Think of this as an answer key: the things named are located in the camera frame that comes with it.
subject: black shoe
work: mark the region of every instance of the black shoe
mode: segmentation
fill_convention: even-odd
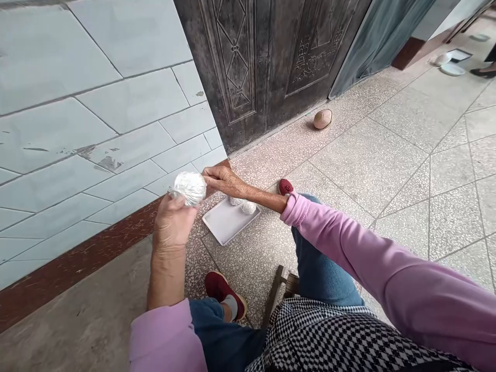
[[[483,78],[492,79],[493,77],[496,77],[496,71],[481,72],[481,69],[472,69],[470,72],[476,76],[482,76]]]

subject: wrinkled hand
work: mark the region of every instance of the wrinkled hand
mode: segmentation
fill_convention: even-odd
[[[160,202],[153,234],[153,250],[161,258],[184,254],[198,207],[185,207],[185,197],[174,199],[169,194]]]
[[[246,199],[251,189],[251,186],[225,166],[205,168],[202,175],[207,186],[211,186],[232,197]]]

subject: pink sleeve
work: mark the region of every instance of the pink sleeve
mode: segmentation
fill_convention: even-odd
[[[191,324],[188,299],[158,307],[131,324],[131,371],[207,372],[200,339]]]
[[[281,220],[362,284],[403,335],[480,370],[494,369],[494,294],[297,193],[291,193]]]

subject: dark door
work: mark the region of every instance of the dark door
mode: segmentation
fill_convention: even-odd
[[[228,153],[327,97],[370,1],[175,0]]]

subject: red shoe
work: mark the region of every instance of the red shoe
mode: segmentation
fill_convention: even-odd
[[[220,272],[210,271],[205,276],[205,291],[208,297],[213,297],[219,302],[224,301],[227,295],[232,295],[238,303],[238,313],[234,321],[241,320],[246,316],[246,312],[248,311],[246,300],[229,287],[226,277]]]
[[[279,181],[279,193],[281,195],[289,194],[293,191],[293,185],[287,179],[281,179]]]

